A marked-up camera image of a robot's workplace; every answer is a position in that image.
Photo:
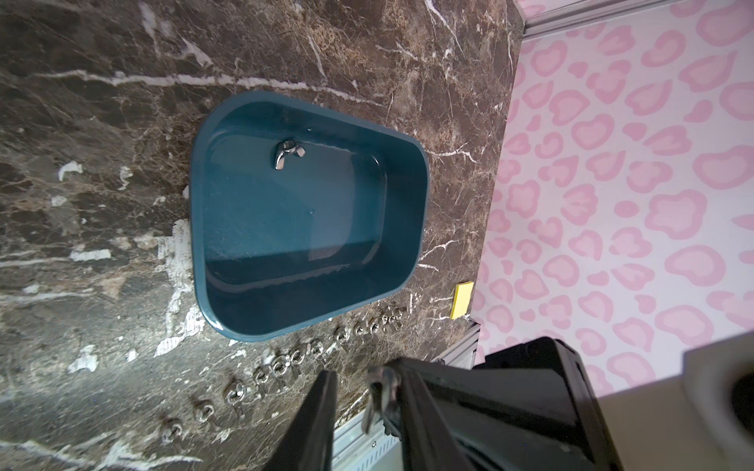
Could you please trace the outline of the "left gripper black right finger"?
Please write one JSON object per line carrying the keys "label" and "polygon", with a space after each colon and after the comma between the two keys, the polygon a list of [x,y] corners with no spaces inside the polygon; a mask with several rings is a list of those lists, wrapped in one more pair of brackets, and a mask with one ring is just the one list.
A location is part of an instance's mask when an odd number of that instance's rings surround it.
{"label": "left gripper black right finger", "polygon": [[406,470],[469,470],[428,386],[404,361],[367,370],[371,416],[382,419],[386,433],[400,439]]}

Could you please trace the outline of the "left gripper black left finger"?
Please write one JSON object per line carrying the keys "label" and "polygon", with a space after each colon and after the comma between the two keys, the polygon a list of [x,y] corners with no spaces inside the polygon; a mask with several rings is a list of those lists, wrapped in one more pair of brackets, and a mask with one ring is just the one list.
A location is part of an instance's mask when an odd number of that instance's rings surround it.
{"label": "left gripper black left finger", "polygon": [[338,376],[320,372],[264,470],[332,469]]}

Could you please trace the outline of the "teal plastic storage box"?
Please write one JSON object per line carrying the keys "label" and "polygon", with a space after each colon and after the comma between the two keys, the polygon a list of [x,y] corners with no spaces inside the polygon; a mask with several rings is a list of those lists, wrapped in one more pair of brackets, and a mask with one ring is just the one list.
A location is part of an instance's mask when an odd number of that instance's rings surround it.
{"label": "teal plastic storage box", "polygon": [[[276,146],[306,155],[274,169]],[[190,159],[198,307],[256,343],[399,292],[421,253],[430,169],[404,133],[268,91],[204,120]]]}

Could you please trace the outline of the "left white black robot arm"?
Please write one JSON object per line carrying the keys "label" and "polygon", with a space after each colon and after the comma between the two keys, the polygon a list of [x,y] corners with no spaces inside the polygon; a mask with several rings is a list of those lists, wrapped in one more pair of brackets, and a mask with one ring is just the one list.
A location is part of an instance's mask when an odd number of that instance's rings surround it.
{"label": "left white black robot arm", "polygon": [[540,338],[463,369],[398,358],[370,369],[365,411],[335,426],[320,373],[270,470],[749,470],[753,339],[683,355],[681,374],[598,398],[562,341]]}

